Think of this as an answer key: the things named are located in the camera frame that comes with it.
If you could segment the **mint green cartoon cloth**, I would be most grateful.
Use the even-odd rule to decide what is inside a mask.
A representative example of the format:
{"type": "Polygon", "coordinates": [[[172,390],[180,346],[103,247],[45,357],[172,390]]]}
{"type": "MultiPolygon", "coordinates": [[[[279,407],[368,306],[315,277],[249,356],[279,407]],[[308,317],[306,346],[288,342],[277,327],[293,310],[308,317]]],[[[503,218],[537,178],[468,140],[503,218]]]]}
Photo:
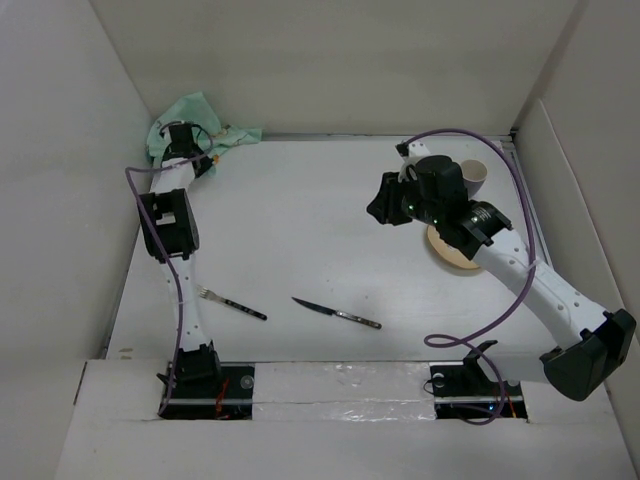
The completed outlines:
{"type": "Polygon", "coordinates": [[[208,152],[213,166],[208,173],[215,173],[220,157],[234,147],[253,145],[262,141],[259,128],[240,128],[224,124],[209,104],[203,92],[195,92],[179,98],[154,122],[146,141],[147,157],[153,167],[159,168],[169,145],[169,131],[176,125],[186,124],[199,151],[208,152]]]}

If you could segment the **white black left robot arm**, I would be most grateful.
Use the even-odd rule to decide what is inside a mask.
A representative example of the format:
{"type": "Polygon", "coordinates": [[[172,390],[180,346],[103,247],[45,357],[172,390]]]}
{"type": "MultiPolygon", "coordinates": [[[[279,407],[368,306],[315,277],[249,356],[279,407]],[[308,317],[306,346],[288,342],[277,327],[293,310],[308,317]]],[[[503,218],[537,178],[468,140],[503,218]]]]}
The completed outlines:
{"type": "Polygon", "coordinates": [[[176,319],[174,358],[161,379],[176,394],[195,390],[208,397],[222,387],[223,373],[198,304],[195,253],[200,242],[188,197],[191,184],[213,165],[196,140],[203,132],[184,121],[161,128],[167,145],[150,191],[140,196],[139,215],[147,252],[165,274],[176,319]]]}

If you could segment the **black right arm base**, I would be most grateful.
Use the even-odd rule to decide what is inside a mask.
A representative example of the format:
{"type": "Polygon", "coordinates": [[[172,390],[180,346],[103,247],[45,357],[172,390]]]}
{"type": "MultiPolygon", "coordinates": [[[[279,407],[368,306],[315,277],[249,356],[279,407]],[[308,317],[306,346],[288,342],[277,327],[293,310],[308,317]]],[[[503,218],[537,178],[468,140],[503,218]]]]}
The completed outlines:
{"type": "Polygon", "coordinates": [[[481,424],[494,416],[527,420],[521,386],[504,382],[501,393],[499,383],[491,380],[482,366],[483,359],[474,350],[462,360],[429,364],[430,378],[423,383],[423,390],[433,397],[436,418],[481,424]]]}

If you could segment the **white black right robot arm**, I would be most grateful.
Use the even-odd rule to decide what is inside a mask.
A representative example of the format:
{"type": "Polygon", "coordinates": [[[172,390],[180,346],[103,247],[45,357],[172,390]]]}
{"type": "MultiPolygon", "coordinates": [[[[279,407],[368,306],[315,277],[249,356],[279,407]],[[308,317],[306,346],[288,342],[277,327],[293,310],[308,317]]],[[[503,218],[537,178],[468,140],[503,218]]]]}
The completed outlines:
{"type": "Polygon", "coordinates": [[[513,353],[482,328],[480,345],[474,345],[475,335],[465,341],[471,353],[462,369],[465,387],[483,394],[499,381],[532,381],[548,383],[574,401],[588,398],[625,361],[635,319],[582,295],[537,256],[531,235],[521,237],[495,206],[472,199],[460,164],[429,154],[417,140],[396,149],[404,164],[383,175],[368,213],[382,225],[420,221],[434,228],[448,246],[515,294],[501,321],[525,305],[556,343],[547,352],[513,353]]]}

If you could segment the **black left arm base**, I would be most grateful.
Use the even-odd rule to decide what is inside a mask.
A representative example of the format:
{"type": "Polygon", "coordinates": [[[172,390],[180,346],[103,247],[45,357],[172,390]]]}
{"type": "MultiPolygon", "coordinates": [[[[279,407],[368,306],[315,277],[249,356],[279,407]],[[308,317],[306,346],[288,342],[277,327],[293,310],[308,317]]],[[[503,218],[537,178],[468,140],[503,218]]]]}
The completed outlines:
{"type": "Polygon", "coordinates": [[[168,405],[168,375],[156,377],[163,384],[159,417],[166,420],[244,421],[253,417],[255,365],[223,363],[221,377],[216,380],[196,380],[175,385],[168,405]]]}

